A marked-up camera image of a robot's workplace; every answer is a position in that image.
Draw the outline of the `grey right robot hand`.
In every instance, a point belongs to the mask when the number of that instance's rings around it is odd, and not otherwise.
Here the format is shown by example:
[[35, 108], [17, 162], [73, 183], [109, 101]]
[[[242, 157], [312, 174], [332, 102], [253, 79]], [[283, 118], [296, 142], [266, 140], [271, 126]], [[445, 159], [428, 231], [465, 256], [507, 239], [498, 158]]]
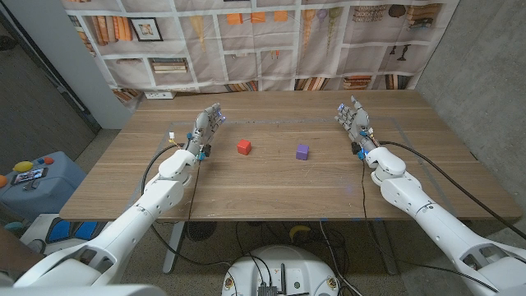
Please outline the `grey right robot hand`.
[[353, 95], [351, 103], [352, 105], [342, 103], [337, 108], [335, 121], [348, 133], [353, 153], [366, 156], [379, 144], [373, 139], [373, 129], [367, 111]]

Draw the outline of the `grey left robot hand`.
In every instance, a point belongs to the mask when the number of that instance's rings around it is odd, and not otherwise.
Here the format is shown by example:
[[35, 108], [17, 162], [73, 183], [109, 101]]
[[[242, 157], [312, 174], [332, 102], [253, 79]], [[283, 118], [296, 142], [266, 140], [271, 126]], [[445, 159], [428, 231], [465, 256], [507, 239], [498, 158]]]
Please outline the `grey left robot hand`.
[[220, 103], [212, 104], [204, 109], [196, 117], [185, 150], [191, 152], [199, 160], [201, 160], [202, 154], [208, 157], [210, 152], [206, 152], [205, 147], [210, 146], [214, 134], [224, 121], [225, 116], [221, 113]]

